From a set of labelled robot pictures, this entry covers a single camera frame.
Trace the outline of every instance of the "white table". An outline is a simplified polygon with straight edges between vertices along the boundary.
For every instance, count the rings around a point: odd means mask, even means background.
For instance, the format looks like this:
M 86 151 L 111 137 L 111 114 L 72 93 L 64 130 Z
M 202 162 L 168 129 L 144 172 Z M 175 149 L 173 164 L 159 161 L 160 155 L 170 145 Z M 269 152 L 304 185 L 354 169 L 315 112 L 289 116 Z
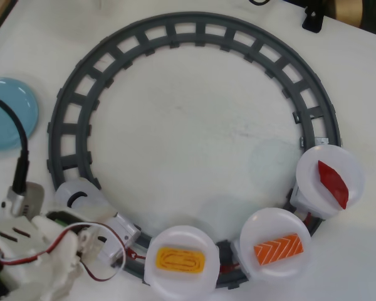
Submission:
M 28 179 L 44 186 L 45 206 L 53 197 L 47 123 L 76 63 L 104 37 L 146 17 L 234 16 L 286 42 L 318 74 L 344 148 L 359 158 L 367 185 L 356 207 L 319 228 L 302 278 L 219 289 L 207 300 L 376 300 L 376 36 L 328 18 L 319 34 L 310 33 L 301 28 L 303 9 L 278 0 L 263 7 L 247 0 L 105 0 L 101 11 L 88 4 L 22 0 L 0 29 L 0 76 L 26 82 L 39 100 Z M 215 241 L 232 239 L 257 209 L 283 203 L 301 154 L 300 128 L 290 102 L 253 65 L 210 47 L 160 50 L 119 73 L 101 96 L 88 141 L 93 173 L 112 203 L 149 234 L 191 224 Z M 72 141 L 64 151 L 73 151 Z M 0 152 L 0 202 L 17 156 L 18 150 Z M 106 283 L 84 275 L 67 300 L 159 298 L 123 273 Z

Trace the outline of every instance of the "white surface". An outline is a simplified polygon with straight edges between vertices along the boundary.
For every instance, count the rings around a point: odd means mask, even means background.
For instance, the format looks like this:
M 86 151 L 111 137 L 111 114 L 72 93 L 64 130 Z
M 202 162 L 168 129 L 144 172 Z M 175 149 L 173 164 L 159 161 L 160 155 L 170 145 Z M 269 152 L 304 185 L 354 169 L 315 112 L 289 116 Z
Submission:
M 205 266 L 199 274 L 177 273 L 156 267 L 162 247 L 175 247 L 202 252 Z M 219 249 L 205 232 L 192 226 L 171 227 L 156 236 L 146 254 L 145 282 L 165 300 L 197 300 L 215 289 L 220 271 Z
M 319 34 L 310 33 L 301 27 L 303 9 L 278 0 L 263 7 L 247 0 L 107 0 L 99 12 L 84 1 L 22 0 L 0 29 L 0 76 L 26 82 L 40 105 L 28 180 L 44 186 L 45 204 L 53 199 L 47 123 L 78 61 L 104 37 L 146 17 L 175 11 L 235 16 L 282 39 L 318 74 L 367 185 L 356 206 L 317 231 L 302 278 L 245 283 L 216 290 L 208 300 L 376 300 L 376 36 L 328 18 Z M 139 59 L 115 80 L 91 118 L 88 146 L 103 192 L 133 222 L 151 235 L 190 224 L 214 240 L 231 239 L 257 209 L 283 204 L 301 154 L 300 126 L 291 102 L 256 65 L 184 46 Z M 0 202 L 17 156 L 0 153 Z M 104 296 L 159 300 L 124 273 L 105 283 L 85 275 L 67 300 Z
M 296 167 L 296 181 L 303 198 L 298 200 L 304 207 L 316 210 L 319 217 L 331 218 L 343 209 L 334 196 L 320 182 L 318 161 L 333 168 L 348 188 L 347 208 L 355 205 L 362 197 L 365 175 L 361 166 L 351 153 L 335 145 L 319 145 L 306 151 Z
M 269 240 L 298 234 L 303 253 L 292 258 L 261 266 L 254 246 Z M 302 220 L 280 208 L 264 208 L 254 213 L 244 224 L 239 237 L 240 258 L 251 281 L 282 281 L 298 277 L 308 267 L 311 258 L 311 236 Z

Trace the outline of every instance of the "red wire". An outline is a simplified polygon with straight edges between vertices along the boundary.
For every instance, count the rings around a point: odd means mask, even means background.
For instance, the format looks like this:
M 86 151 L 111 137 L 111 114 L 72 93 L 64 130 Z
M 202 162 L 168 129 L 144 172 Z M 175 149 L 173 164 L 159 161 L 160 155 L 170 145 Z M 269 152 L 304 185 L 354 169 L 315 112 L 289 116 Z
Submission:
M 117 239 L 121 242 L 121 245 L 123 246 L 123 248 L 126 249 L 122 239 L 119 237 L 119 235 L 113 229 L 111 229 L 111 227 L 107 226 L 106 224 L 102 224 L 102 223 L 94 223 L 94 224 L 100 224 L 100 225 L 106 227 L 107 229 L 109 229 L 117 237 Z M 74 227 L 70 227 L 68 229 L 63 230 L 46 251 L 42 251 L 38 254 L 35 254 L 35 255 L 33 255 L 31 257 L 27 257 L 27 258 L 22 258 L 22 259 L 13 260 L 13 261 L 1 261 L 0 260 L 0 262 L 3 265 L 23 265 L 24 263 L 31 263 L 32 261 L 37 260 L 38 257 L 40 255 L 44 254 L 44 253 L 50 254 L 58 246 L 58 244 L 62 241 L 64 236 L 67 234 L 67 232 L 69 232 L 69 230 L 71 230 L 72 228 L 74 228 Z

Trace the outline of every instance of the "electrical wire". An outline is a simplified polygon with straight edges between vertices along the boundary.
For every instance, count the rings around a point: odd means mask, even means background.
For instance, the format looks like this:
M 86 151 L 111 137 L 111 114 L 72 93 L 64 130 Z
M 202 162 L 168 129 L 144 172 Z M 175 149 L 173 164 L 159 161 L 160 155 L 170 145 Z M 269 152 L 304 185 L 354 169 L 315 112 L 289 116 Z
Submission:
M 24 127 L 18 119 L 14 111 L 2 100 L 0 100 L 0 108 L 9 115 L 14 125 L 17 128 L 19 138 L 21 139 L 21 155 L 17 160 L 17 167 L 15 170 L 13 191 L 16 194 L 23 194 L 26 191 L 26 175 L 28 173 L 28 138 L 26 136 Z
M 122 241 L 121 237 L 119 237 L 119 235 L 113 229 L 111 229 L 111 227 L 107 226 L 106 224 L 94 223 L 94 222 L 73 223 L 73 224 L 67 226 L 66 228 L 64 228 L 63 231 L 59 234 L 59 236 L 57 236 L 57 238 L 54 240 L 54 242 L 52 242 L 50 244 L 50 246 L 45 251 L 41 251 L 37 254 L 31 255 L 31 256 L 28 256 L 28 257 L 22 257 L 22 258 L 7 259 L 7 258 L 0 257 L 0 263 L 2 265 L 9 265 L 9 266 L 23 265 L 25 263 L 31 263 L 31 262 L 37 260 L 39 258 L 39 256 L 41 256 L 42 254 L 45 254 L 45 253 L 50 254 L 59 245 L 59 243 L 62 241 L 64 236 L 67 234 L 67 232 L 69 232 L 73 228 L 76 228 L 76 227 L 79 227 L 79 226 L 98 226 L 100 228 L 103 228 L 105 230 L 110 231 L 112 233 L 112 235 L 120 243 L 122 253 L 123 253 L 123 261 L 122 261 L 121 267 L 117 270 L 117 272 L 113 276 L 111 276 L 110 278 L 106 278 L 106 279 L 99 279 L 96 276 L 94 276 L 94 274 L 92 274 L 92 272 L 89 270 L 89 268 L 81 261 L 82 266 L 85 268 L 86 272 L 89 274 L 89 276 L 91 276 L 92 279 L 99 281 L 99 282 L 107 281 L 107 280 L 113 278 L 120 270 L 124 269 L 125 263 L 127 262 L 127 248 L 125 247 L 124 242 Z

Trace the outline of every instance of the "orange salmon piece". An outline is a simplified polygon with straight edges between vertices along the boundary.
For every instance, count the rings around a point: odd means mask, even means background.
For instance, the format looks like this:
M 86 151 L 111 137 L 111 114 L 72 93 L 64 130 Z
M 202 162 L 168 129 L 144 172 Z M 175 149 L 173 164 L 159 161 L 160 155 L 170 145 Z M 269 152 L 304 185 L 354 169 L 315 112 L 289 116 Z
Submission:
M 265 241 L 254 246 L 254 250 L 260 265 L 267 265 L 303 253 L 302 242 L 298 234 Z

